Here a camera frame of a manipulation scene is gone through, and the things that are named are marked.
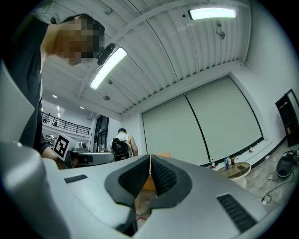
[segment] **ceiling light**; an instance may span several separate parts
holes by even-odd
[[[127,55],[127,52],[119,47],[116,52],[105,62],[102,68],[99,70],[92,83],[90,84],[90,88],[96,90],[101,82],[105,79],[105,77],[109,74],[109,72],[117,65],[118,62],[121,61]]]
[[[211,17],[231,17],[235,18],[235,10],[220,8],[220,7],[207,7],[198,8],[188,11],[191,20],[211,18]]]

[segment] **person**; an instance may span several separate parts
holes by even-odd
[[[43,158],[55,160],[59,169],[64,169],[64,164],[53,154],[42,134],[43,63],[50,56],[65,59],[70,65],[88,62],[104,49],[104,31],[105,28],[87,14],[50,25],[30,15],[18,27],[3,57],[12,79],[35,108],[20,143],[34,148]]]
[[[117,138],[119,140],[128,141],[130,143],[130,146],[132,149],[132,154],[130,154],[130,155],[133,155],[133,157],[138,156],[138,148],[135,143],[134,137],[132,135],[128,134],[126,129],[120,128],[118,130],[118,134],[114,138]]]

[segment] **cable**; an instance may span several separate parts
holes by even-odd
[[[288,182],[285,182],[285,183],[282,183],[282,184],[280,184],[279,186],[277,186],[276,188],[274,188],[274,189],[272,189],[271,191],[267,192],[267,193],[265,194],[265,196],[263,196],[263,198],[262,198],[261,201],[263,201],[263,200],[265,199],[265,197],[270,197],[270,200],[269,200],[268,202],[266,202],[266,203],[271,202],[272,197],[271,197],[271,195],[269,195],[269,193],[273,192],[274,190],[276,190],[277,188],[279,188],[280,186],[282,186],[282,185],[284,185],[284,184],[293,182],[293,179],[294,179],[294,172],[293,172],[293,171],[292,171],[292,174],[293,174],[293,178],[292,178],[292,180],[290,180],[290,181],[288,181]],[[268,179],[268,180],[271,180],[271,181],[274,181],[274,182],[276,182],[277,179],[278,179],[278,178],[277,178],[276,180],[272,180],[272,179],[269,179],[268,176],[267,176],[267,179]]]

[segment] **bottle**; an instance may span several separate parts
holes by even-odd
[[[215,162],[214,162],[214,159],[212,159],[212,168],[215,168]]]
[[[229,164],[228,164],[228,158],[227,157],[224,159],[224,164],[225,164],[225,169],[228,170],[229,169]]]

